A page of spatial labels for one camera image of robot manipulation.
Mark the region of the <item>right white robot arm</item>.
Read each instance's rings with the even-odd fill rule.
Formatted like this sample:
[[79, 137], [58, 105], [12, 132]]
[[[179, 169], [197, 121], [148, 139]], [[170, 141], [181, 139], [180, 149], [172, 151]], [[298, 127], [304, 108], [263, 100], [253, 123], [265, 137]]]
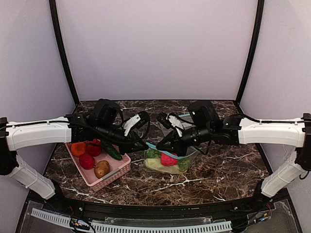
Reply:
[[188, 106], [192, 127], [185, 129], [183, 119], [174, 113], [157, 115], [166, 129], [171, 129], [156, 146], [158, 150], [185, 156], [189, 147], [205, 142], [219, 145], [281, 144], [294, 147], [290, 157], [270, 176], [259, 182], [254, 196], [272, 198], [279, 190], [311, 170], [311, 116], [288, 120], [254, 119], [235, 114], [220, 119], [209, 100]]

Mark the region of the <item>pink perforated plastic basket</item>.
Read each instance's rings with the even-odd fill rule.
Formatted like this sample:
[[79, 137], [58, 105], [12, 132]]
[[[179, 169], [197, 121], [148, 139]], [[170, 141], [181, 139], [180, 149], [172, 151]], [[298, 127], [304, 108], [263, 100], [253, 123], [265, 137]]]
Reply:
[[65, 145], [84, 182], [95, 192], [104, 188], [105, 186], [112, 183], [113, 181], [120, 178], [131, 170], [131, 158], [127, 154], [122, 155], [122, 160], [118, 161], [109, 156], [103, 150], [100, 155], [95, 157], [95, 164], [100, 161], [108, 161], [110, 166], [110, 172], [101, 178], [97, 178], [95, 176], [94, 169], [86, 170], [80, 166], [79, 158], [73, 156], [71, 153], [71, 144], [66, 143]]

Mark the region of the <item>green toy leafy vegetable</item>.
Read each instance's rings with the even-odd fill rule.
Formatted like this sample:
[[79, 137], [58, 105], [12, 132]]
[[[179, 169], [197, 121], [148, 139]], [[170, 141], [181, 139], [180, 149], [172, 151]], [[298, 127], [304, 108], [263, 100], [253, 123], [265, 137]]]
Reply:
[[160, 159], [161, 152], [154, 149], [148, 149], [145, 153], [145, 157], [147, 159]]

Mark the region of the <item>green toy bell pepper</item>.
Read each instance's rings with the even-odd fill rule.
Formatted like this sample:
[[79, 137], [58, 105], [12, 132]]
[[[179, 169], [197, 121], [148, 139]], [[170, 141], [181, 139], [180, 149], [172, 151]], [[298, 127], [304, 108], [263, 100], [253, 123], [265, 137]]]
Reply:
[[190, 167], [190, 164], [191, 164], [191, 160], [187, 158], [178, 160], [178, 163], [177, 163], [179, 170], [182, 172], [187, 171]]

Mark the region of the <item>red toy tomato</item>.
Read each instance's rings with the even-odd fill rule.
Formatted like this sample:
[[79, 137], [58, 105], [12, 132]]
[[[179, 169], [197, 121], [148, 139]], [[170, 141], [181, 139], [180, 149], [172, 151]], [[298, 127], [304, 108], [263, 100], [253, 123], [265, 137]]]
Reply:
[[178, 163], [177, 159], [171, 158], [170, 156], [162, 153], [160, 157], [160, 163], [163, 166], [175, 166]]

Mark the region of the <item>clear zip bag blue zipper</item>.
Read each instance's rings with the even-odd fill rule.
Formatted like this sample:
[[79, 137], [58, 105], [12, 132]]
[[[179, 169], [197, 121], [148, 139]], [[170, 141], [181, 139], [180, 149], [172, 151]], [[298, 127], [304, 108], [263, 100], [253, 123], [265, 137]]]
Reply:
[[188, 171], [199, 151], [188, 148], [186, 156], [158, 150], [155, 145], [147, 143], [149, 147], [144, 152], [144, 165], [147, 169], [162, 174], [183, 174]]

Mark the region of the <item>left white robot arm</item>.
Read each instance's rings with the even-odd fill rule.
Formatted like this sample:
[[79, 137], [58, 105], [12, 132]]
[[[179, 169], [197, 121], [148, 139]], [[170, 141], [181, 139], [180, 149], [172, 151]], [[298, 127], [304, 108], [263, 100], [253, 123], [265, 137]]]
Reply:
[[101, 144], [118, 146], [121, 155], [146, 150], [143, 137], [134, 129], [150, 125], [150, 116], [141, 111], [116, 125], [123, 116], [121, 107], [112, 100], [99, 99], [84, 114], [69, 114], [55, 119], [32, 122], [9, 122], [0, 119], [0, 174], [9, 176], [36, 192], [41, 198], [63, 199], [59, 184], [39, 174], [17, 153], [18, 149], [50, 143], [80, 143], [99, 139]]

